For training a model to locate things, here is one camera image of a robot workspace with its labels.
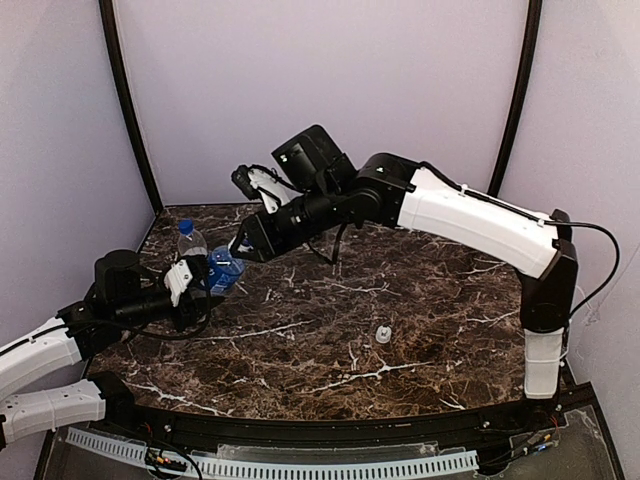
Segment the black frame post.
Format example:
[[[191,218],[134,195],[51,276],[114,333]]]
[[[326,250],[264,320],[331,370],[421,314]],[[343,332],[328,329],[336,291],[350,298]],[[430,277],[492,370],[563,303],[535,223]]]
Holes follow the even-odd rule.
[[[515,144],[524,108],[539,34],[542,0],[528,2],[523,41],[509,111],[487,193],[497,197],[501,191]]]
[[[154,215],[158,216],[164,210],[164,204],[152,172],[131,94],[117,26],[116,5],[112,0],[99,0],[98,6],[112,78],[125,129],[148,201]]]

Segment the clear bottle cap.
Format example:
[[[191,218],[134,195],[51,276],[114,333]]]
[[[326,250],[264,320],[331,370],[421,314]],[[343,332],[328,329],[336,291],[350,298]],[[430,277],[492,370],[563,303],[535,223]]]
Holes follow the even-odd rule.
[[[375,332],[375,340],[379,344],[388,344],[392,338],[392,329],[390,326],[380,325]]]

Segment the white cap water bottle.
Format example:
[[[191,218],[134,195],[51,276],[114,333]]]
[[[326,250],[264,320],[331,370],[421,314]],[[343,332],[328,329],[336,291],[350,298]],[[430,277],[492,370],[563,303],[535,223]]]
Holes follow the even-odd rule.
[[[232,255],[231,245],[231,242],[219,245],[208,254],[208,282],[212,295],[226,295],[244,274],[245,263]]]

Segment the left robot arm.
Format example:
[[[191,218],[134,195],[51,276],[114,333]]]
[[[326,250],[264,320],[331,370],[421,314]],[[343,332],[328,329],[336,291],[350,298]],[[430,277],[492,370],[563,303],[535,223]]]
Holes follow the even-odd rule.
[[[98,259],[94,282],[83,300],[2,347],[1,445],[83,422],[131,423],[134,395],[112,372],[57,389],[23,389],[92,359],[125,333],[151,337],[147,328],[157,321],[170,321],[177,341],[197,336],[217,304],[210,294],[194,295],[198,286],[207,285],[208,272],[203,255],[181,257],[161,275],[144,267],[131,250],[114,250]]]

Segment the small circuit board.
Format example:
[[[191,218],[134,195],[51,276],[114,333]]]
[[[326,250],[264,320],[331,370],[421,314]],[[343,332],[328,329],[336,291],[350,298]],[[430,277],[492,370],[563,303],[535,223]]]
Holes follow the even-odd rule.
[[[183,474],[187,471],[187,464],[180,457],[173,458],[162,449],[148,448],[143,460],[145,466],[155,472]]]

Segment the blue cap water bottle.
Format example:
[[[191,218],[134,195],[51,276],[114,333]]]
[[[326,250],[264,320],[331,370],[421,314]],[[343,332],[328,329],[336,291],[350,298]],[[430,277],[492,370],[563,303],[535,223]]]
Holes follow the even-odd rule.
[[[195,227],[192,219],[183,219],[178,224],[179,239],[177,243],[179,257],[197,261],[207,265],[208,245],[202,233]]]

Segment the right black frame post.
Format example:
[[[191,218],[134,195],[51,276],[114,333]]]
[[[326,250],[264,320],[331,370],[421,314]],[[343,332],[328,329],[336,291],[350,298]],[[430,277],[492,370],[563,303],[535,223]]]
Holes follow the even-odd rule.
[[[528,2],[523,41],[509,111],[487,193],[497,197],[501,191],[515,144],[524,108],[539,34],[542,0]]]

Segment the black front table rail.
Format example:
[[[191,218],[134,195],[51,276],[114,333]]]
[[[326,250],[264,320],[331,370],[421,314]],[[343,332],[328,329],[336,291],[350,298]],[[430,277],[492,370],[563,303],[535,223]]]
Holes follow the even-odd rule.
[[[560,425],[570,410],[596,401],[587,382],[562,390],[555,402],[518,400],[471,410],[378,420],[277,421],[224,418],[135,406],[125,426],[107,420],[89,426],[193,450],[240,445],[283,448],[350,448],[435,442],[441,447],[493,448],[511,437]]]

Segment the left black frame post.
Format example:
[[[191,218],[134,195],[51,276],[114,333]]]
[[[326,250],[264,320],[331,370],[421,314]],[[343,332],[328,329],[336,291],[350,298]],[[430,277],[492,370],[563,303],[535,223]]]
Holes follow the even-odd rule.
[[[98,6],[112,78],[125,129],[148,201],[154,215],[158,216],[164,210],[164,204],[152,172],[131,94],[117,26],[116,5],[112,0],[99,0]]]

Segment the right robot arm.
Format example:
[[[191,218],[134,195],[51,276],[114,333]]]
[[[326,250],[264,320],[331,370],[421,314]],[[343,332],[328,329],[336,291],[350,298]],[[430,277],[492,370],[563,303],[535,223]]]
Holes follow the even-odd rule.
[[[263,207],[229,245],[235,258],[266,263],[336,226],[371,222],[453,240],[512,266],[522,292],[524,395],[549,400],[578,274],[568,215],[531,212],[448,178],[428,162],[373,155],[356,168],[325,128],[312,125],[276,148],[280,174],[239,166],[233,183]]]

